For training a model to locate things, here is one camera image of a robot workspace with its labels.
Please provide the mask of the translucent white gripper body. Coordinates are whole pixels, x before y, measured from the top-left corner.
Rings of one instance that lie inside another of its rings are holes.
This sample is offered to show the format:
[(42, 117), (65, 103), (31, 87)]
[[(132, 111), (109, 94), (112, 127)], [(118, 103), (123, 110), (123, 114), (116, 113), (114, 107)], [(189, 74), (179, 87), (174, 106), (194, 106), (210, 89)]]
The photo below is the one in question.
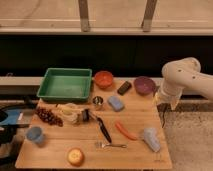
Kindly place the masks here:
[(163, 88), (159, 88), (155, 93), (154, 100), (156, 105), (163, 103), (169, 104), (172, 110), (175, 110), (181, 97), (180, 92), (166, 92)]

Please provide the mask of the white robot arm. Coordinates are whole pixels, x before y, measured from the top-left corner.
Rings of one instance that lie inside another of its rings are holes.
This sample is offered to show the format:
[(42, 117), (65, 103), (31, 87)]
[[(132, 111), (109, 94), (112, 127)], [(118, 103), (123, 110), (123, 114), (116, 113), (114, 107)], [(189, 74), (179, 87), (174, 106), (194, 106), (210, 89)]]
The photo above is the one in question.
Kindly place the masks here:
[(201, 72), (201, 64), (194, 57), (166, 63), (162, 67), (163, 81), (155, 94), (156, 105), (167, 103), (174, 110), (185, 88), (213, 101), (213, 75)]

